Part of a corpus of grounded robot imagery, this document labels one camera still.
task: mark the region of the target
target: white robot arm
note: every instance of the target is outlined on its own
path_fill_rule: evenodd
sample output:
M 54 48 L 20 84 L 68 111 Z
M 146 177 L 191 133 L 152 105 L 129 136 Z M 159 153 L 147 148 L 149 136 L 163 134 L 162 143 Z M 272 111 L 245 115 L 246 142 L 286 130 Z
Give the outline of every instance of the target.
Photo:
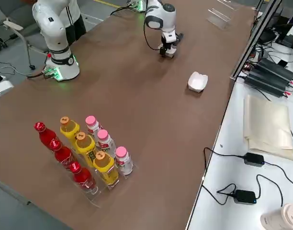
M 33 16 L 49 48 L 45 74 L 58 81 L 69 80 L 79 74 L 79 66 L 68 45 L 66 29 L 59 15 L 70 0 L 38 0 Z
M 151 28 L 162 31 L 162 45 L 160 54 L 173 57 L 176 45 L 183 34 L 175 32 L 176 10 L 171 4 L 163 4 L 161 0 L 147 0 L 145 24 Z

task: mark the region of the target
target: tabletop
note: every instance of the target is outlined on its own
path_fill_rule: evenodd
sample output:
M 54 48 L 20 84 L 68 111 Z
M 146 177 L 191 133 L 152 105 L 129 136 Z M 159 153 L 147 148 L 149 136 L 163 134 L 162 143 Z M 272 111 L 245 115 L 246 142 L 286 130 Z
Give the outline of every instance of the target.
M 173 59 L 147 47 L 144 16 L 121 11 L 71 46 L 80 75 L 70 81 L 26 80 L 0 98 L 0 181 L 74 229 L 184 229 L 203 174 L 201 150 L 215 140 L 231 91 L 230 73 L 245 48 L 254 11 L 242 7 L 229 28 L 206 20 L 215 0 L 171 0 L 177 33 Z M 160 32 L 146 29 L 153 47 Z M 209 76 L 203 93 L 190 75 Z M 91 205 L 33 128 L 43 121 L 59 133 L 69 116 L 84 128 L 94 115 L 139 166 Z
M 265 46 L 265 48 L 268 52 L 270 51 L 269 55 L 276 63 L 281 59 L 289 62 L 287 69 L 293 72 L 292 49 L 274 42 Z M 234 85 L 226 114 L 215 142 L 214 151 L 217 153 L 244 155 L 248 152 L 247 141 L 243 138 L 244 98 L 247 95 L 253 95 L 263 100 L 266 100 L 266 98 L 243 82 L 243 79 L 238 78 L 237 83 Z M 288 99 L 277 98 L 268 93 L 265 94 L 271 101 L 288 106 L 291 130 L 293 132 L 293 92 Z M 281 166 L 293 181 L 293 161 L 269 154 L 262 155 L 265 161 Z M 235 183 L 237 189 L 254 191 L 258 196 L 257 174 L 262 174 L 272 179 L 280 186 L 284 204 L 293 203 L 293 185 L 286 179 L 280 169 L 269 165 L 265 165 L 262 168 L 244 165 L 243 160 L 239 158 L 220 157 L 213 154 L 202 183 L 217 197 L 219 202 L 224 202 L 226 196 L 219 195 L 216 191 L 230 183 Z M 264 230 L 260 223 L 260 216 L 278 209 L 281 198 L 279 190 L 274 184 L 265 179 L 261 179 L 260 184 L 261 197 L 257 204 L 252 206 L 235 204 L 232 198 L 228 200 L 226 205 L 218 205 L 204 188 L 200 188 L 188 222 L 188 230 L 197 229 L 200 226 L 203 226 L 204 229 Z M 211 216 L 216 216 L 217 221 L 212 221 Z

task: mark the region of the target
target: coca-cola bottle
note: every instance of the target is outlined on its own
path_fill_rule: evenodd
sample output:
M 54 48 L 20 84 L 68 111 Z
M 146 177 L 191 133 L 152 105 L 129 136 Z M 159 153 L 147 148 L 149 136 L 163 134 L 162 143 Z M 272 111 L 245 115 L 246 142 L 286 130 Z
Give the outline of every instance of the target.
M 50 149 L 54 151 L 56 160 L 61 163 L 68 171 L 71 171 L 71 164 L 77 161 L 72 151 L 66 146 L 63 146 L 60 140 L 52 140 Z
M 37 122 L 34 125 L 34 128 L 39 133 L 39 138 L 41 142 L 49 149 L 52 150 L 50 147 L 52 140 L 59 140 L 56 133 L 52 131 L 51 129 L 48 129 L 45 127 L 45 125 L 42 122 Z
M 85 192 L 96 194 L 98 187 L 95 183 L 95 179 L 92 177 L 88 169 L 81 167 L 76 161 L 70 166 L 71 172 L 73 172 L 73 180 L 77 183 Z

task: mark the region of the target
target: yellow drink bottle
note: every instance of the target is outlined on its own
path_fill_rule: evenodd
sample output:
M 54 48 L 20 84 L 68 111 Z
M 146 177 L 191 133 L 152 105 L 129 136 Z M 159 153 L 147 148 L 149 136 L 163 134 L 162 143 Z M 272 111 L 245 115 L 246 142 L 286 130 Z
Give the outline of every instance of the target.
M 119 173 L 114 166 L 114 159 L 106 152 L 98 151 L 95 154 L 93 166 L 101 173 L 101 178 L 109 187 L 119 182 Z
M 79 132 L 76 135 L 75 148 L 77 153 L 82 155 L 89 167 L 93 168 L 93 160 L 95 159 L 96 148 L 95 141 L 90 135 Z
M 75 146 L 76 134 L 79 133 L 79 124 L 64 116 L 60 119 L 60 132 Z

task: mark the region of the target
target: white cup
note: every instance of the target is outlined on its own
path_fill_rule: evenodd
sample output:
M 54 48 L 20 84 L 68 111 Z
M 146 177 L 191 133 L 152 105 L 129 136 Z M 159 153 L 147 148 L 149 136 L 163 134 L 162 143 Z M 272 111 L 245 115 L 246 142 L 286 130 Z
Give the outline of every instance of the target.
M 260 221 L 266 230 L 293 230 L 293 204 L 262 214 Z

